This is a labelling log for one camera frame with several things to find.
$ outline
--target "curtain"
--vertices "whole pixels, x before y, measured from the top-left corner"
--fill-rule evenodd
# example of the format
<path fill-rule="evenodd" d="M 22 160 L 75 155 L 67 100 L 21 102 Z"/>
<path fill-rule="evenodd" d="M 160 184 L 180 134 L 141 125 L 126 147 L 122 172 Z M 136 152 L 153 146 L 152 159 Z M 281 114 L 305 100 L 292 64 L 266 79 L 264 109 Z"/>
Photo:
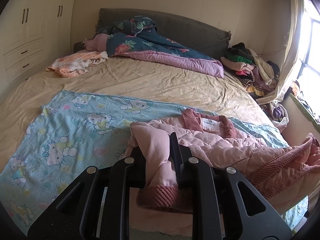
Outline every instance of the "curtain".
<path fill-rule="evenodd" d="M 263 98 L 257 99 L 259 105 L 281 102 L 284 94 L 290 87 L 292 80 L 296 79 L 300 66 L 295 64 L 298 59 L 298 48 L 301 31 L 301 20 L 304 12 L 303 0 L 291 0 L 291 24 L 287 47 L 284 55 L 284 63 L 280 68 L 279 82 L 275 90 Z"/>

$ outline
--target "beige wall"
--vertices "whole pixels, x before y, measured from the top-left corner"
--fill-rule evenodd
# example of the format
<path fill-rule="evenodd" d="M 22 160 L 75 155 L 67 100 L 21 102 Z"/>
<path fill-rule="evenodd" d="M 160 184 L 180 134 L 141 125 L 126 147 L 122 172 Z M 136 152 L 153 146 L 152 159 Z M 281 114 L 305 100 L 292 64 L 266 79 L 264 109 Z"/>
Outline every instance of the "beige wall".
<path fill-rule="evenodd" d="M 192 18 L 231 31 L 231 45 L 244 42 L 261 53 L 272 0 L 75 0 L 71 43 L 94 35 L 100 8 L 138 8 Z"/>
<path fill-rule="evenodd" d="M 285 46 L 288 42 L 291 23 L 290 0 L 272 0 L 270 25 L 261 57 L 276 63 L 284 63 Z"/>

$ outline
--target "pink quilted jacket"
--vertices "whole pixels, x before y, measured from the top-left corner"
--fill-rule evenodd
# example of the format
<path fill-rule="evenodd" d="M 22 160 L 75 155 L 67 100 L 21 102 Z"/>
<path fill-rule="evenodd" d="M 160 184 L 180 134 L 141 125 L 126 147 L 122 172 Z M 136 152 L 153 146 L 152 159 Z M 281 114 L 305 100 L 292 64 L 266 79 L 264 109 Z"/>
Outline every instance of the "pink quilted jacket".
<path fill-rule="evenodd" d="M 188 146 L 193 156 L 210 166 L 235 167 L 280 214 L 320 184 L 319 143 L 313 137 L 307 137 L 301 146 L 271 148 L 262 138 L 234 128 L 225 116 L 207 116 L 191 109 L 177 118 L 133 122 L 130 126 L 125 156 L 139 146 L 146 158 L 146 186 L 131 190 L 130 220 L 136 229 L 191 235 L 192 218 L 186 214 L 192 211 L 192 201 L 188 192 L 178 189 L 169 160 L 172 132 L 176 132 L 179 144 Z"/>

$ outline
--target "orange towel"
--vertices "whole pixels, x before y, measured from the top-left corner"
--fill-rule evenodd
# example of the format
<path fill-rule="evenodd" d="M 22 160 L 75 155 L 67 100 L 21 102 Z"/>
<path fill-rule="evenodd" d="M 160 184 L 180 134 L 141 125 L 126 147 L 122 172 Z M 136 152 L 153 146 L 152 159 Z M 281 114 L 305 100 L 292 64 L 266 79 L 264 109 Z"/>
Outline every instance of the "orange towel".
<path fill-rule="evenodd" d="M 62 77 L 76 77 L 88 72 L 85 68 L 90 65 L 97 65 L 108 59 L 108 54 L 94 52 L 80 52 L 58 58 L 51 66 L 47 67 L 47 71 L 55 71 Z"/>

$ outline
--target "drawer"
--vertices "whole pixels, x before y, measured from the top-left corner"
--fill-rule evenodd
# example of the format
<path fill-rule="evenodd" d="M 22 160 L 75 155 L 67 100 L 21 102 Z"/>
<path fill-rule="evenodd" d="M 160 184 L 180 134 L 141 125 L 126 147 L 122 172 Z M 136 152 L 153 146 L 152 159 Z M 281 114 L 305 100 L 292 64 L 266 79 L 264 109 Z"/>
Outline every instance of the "drawer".
<path fill-rule="evenodd" d="M 9 88 L 14 89 L 18 85 L 20 85 L 22 82 L 26 81 L 29 77 L 39 73 L 44 69 L 45 69 L 44 62 L 41 62 L 39 65 L 34 66 L 32 69 L 28 70 L 27 72 L 19 76 L 17 79 L 15 79 L 12 83 L 10 83 Z"/>
<path fill-rule="evenodd" d="M 43 49 L 43 39 L 28 42 L 4 55 L 5 69 Z"/>
<path fill-rule="evenodd" d="M 14 64 L 6 70 L 8 83 L 10 84 L 23 73 L 29 71 L 36 65 L 42 63 L 43 61 L 43 51 L 39 51 Z"/>

